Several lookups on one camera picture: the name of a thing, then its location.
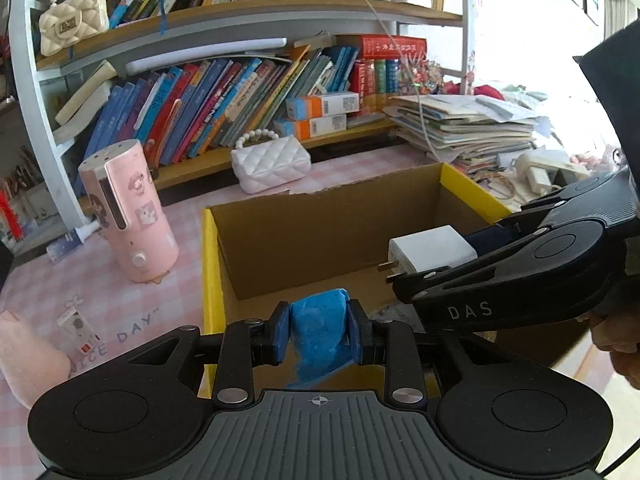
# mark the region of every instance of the white quilted handbag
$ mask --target white quilted handbag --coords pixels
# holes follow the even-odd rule
[[[244,142],[257,137],[273,140],[244,148]],[[244,134],[231,151],[231,166],[240,187],[253,194],[304,177],[311,170],[311,156],[295,137],[279,138],[269,130]]]
[[[40,51],[52,56],[78,41],[109,30],[107,0],[50,0],[40,15]]]

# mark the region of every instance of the screw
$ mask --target screw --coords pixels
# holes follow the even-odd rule
[[[424,397],[422,392],[415,388],[398,388],[391,396],[394,400],[402,402],[403,404],[415,404],[416,402],[420,402]]]
[[[225,388],[218,392],[218,400],[225,404],[237,404],[247,400],[249,394],[242,388]]]

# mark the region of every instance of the humidifier knob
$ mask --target humidifier knob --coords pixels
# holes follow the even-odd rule
[[[133,263],[136,267],[143,267],[146,265],[146,254],[145,253],[133,253],[131,257],[131,263]]]

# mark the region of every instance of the white cable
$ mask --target white cable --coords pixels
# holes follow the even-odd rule
[[[424,140],[426,140],[427,144],[429,145],[429,149],[431,150],[431,154],[436,158],[436,160],[438,162],[442,162],[440,160],[440,157],[438,156],[438,153],[434,149],[433,144],[431,143],[431,139],[429,138],[429,135],[427,134],[427,127],[424,124],[424,115],[422,113],[422,101],[420,100],[420,92],[418,92],[418,90],[416,88],[416,82],[415,82],[415,79],[414,79],[414,75],[412,74],[411,67],[409,66],[409,63],[406,60],[406,54],[402,54],[401,53],[400,46],[398,45],[398,42],[396,42],[396,38],[394,38],[393,35],[391,33],[389,33],[388,28],[386,28],[385,23],[380,19],[380,16],[376,12],[376,9],[374,9],[374,7],[371,4],[371,2],[369,0],[364,0],[364,1],[369,6],[369,9],[371,9],[371,12],[373,12],[373,15],[378,20],[378,23],[382,27],[382,30],[384,30],[385,34],[392,41],[394,47],[396,48],[396,50],[398,51],[398,54],[400,55],[400,62],[402,63],[402,66],[404,67],[404,69],[408,73],[409,78],[411,79],[411,86],[414,89],[415,97],[416,97],[417,102],[418,102],[418,112],[420,113],[420,125],[422,126],[422,134],[424,135]]]

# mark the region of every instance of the pink humidifier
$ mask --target pink humidifier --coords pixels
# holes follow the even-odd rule
[[[78,171],[125,275],[140,283],[167,273],[178,259],[178,245],[140,142],[123,140],[107,146],[80,164]]]

